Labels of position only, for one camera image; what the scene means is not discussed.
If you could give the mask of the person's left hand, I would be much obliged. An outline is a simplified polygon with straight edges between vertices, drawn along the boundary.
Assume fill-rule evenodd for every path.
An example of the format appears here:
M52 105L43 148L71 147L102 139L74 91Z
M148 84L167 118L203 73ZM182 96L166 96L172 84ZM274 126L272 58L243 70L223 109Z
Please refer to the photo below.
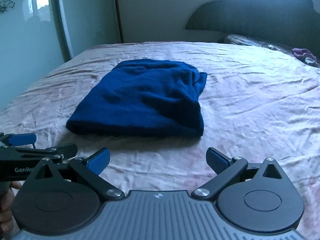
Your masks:
M19 190L21 187L22 184L19 181L12 181L8 191L1 195L1 235L11 232L14 228L11 207L15 195L12 188Z

